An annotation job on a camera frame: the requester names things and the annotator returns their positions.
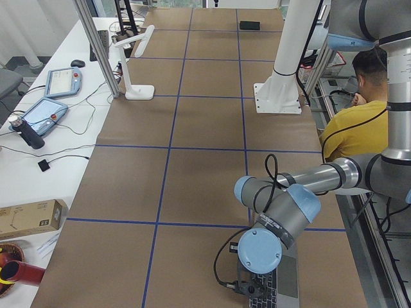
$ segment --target yellow shirt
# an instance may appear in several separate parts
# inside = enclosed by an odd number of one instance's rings
[[[320,142],[343,128],[359,124],[379,114],[385,109],[384,101],[370,101],[365,105],[341,109],[330,120],[320,136]],[[388,146],[388,114],[383,113],[366,124],[350,128],[331,136],[324,146],[324,158],[327,161],[338,157],[364,153],[381,153]]]

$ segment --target black mouse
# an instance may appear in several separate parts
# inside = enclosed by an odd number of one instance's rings
[[[81,60],[79,60],[79,59],[76,59],[76,60],[71,61],[70,66],[71,66],[71,67],[74,67],[74,66],[84,67],[84,66],[85,66],[85,62],[84,62],[84,61],[81,61]]]

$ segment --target blue device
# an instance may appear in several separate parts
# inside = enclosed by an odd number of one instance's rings
[[[47,134],[50,129],[66,114],[66,104],[49,98],[42,98],[30,107],[22,118],[34,129],[39,136]]]
[[[48,72],[45,98],[76,95],[82,85],[82,74],[77,67],[55,69]]]

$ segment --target water bottle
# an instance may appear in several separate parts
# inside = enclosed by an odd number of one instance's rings
[[[14,131],[16,131],[26,143],[31,146],[33,149],[39,149],[43,147],[44,140],[40,137],[35,130],[24,120],[22,117],[17,114],[12,114],[7,119]]]

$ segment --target man in yellow shirt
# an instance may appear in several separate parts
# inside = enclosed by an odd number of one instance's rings
[[[380,153],[388,146],[388,115],[382,113],[388,98],[387,54],[379,47],[361,51],[354,57],[353,67],[360,96],[355,97],[352,107],[339,111],[320,136],[328,162],[338,157]],[[368,123],[344,130],[378,114]]]

